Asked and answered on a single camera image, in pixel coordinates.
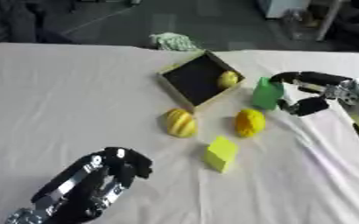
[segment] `foam block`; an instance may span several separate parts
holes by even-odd
[[[206,149],[204,162],[216,169],[225,172],[236,158],[238,147],[224,136],[217,137]]]
[[[253,92],[252,105],[260,109],[275,109],[284,92],[282,83],[270,83],[269,78],[262,77]]]

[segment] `yellow lemon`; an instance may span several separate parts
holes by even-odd
[[[243,109],[236,116],[236,132],[241,137],[252,137],[265,128],[263,113],[255,109]]]
[[[174,108],[167,113],[167,131],[175,137],[191,137],[197,131],[195,119],[186,110]]]
[[[238,83],[238,75],[233,71],[223,73],[218,79],[219,88],[231,88]]]

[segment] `white tablecloth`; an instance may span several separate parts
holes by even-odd
[[[197,114],[197,136],[168,136],[158,124],[178,107],[156,81],[162,67],[190,53],[133,47],[0,45],[0,223],[77,158],[105,146],[131,147],[153,159],[95,223],[359,223],[359,138],[333,102],[305,118],[266,114],[267,128],[236,137],[233,117],[249,107],[260,76],[319,71],[359,77],[359,54],[218,53],[247,80]],[[303,94],[287,87],[286,97]],[[200,156],[224,135],[237,143],[219,174]]]

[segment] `yellow cube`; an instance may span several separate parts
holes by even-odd
[[[224,136],[217,137],[206,149],[204,162],[219,172],[225,172],[234,161],[238,147]]]

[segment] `striped yellow fruit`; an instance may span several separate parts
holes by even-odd
[[[263,113],[255,109],[243,109],[236,116],[236,132],[241,137],[252,137],[265,128]]]
[[[195,119],[182,108],[167,112],[166,125],[169,134],[175,137],[191,137],[197,131]]]

